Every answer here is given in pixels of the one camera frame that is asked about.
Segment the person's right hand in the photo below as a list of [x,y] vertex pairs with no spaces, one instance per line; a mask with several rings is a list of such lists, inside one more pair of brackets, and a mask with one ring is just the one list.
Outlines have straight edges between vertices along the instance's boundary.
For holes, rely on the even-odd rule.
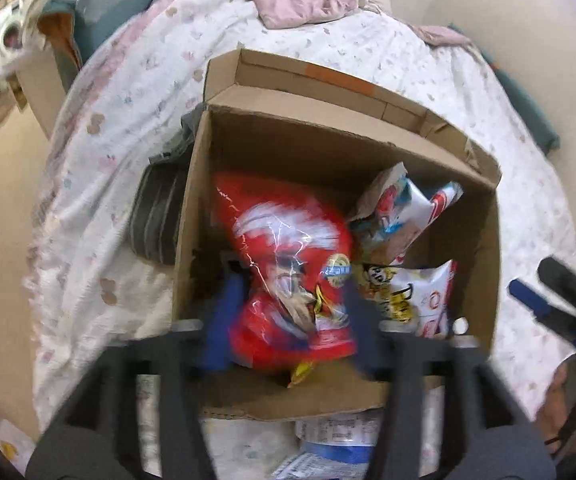
[[550,454],[576,453],[576,354],[556,368],[534,423]]

